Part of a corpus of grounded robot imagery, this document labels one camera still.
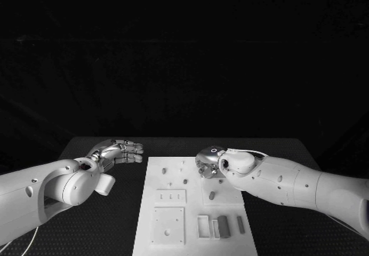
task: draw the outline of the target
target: mesh table surface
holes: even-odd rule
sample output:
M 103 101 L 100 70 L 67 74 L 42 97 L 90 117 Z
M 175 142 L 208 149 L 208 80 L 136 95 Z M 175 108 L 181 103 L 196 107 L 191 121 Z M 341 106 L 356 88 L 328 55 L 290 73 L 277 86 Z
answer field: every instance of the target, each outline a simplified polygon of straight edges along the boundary
M 196 156 L 208 146 L 257 150 L 319 170 L 297 139 L 75 137 L 59 159 L 84 157 L 107 139 L 145 145 L 143 163 L 119 164 L 108 171 L 116 184 L 108 196 L 93 193 L 81 206 L 59 213 L 39 228 L 28 255 L 132 255 L 150 156 Z M 274 205 L 243 192 L 258 255 L 369 255 L 369 241 L 325 214 Z M 34 231 L 18 238 L 2 255 L 21 256 Z

